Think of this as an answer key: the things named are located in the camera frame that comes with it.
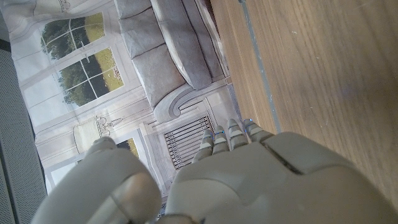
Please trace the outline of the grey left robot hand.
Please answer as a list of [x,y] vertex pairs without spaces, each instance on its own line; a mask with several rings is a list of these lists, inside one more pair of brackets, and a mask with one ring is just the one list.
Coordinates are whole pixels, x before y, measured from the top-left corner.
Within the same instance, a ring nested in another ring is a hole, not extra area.
[[166,200],[147,167],[109,137],[44,199],[34,223],[396,223],[355,166],[302,135],[251,119],[204,132]]

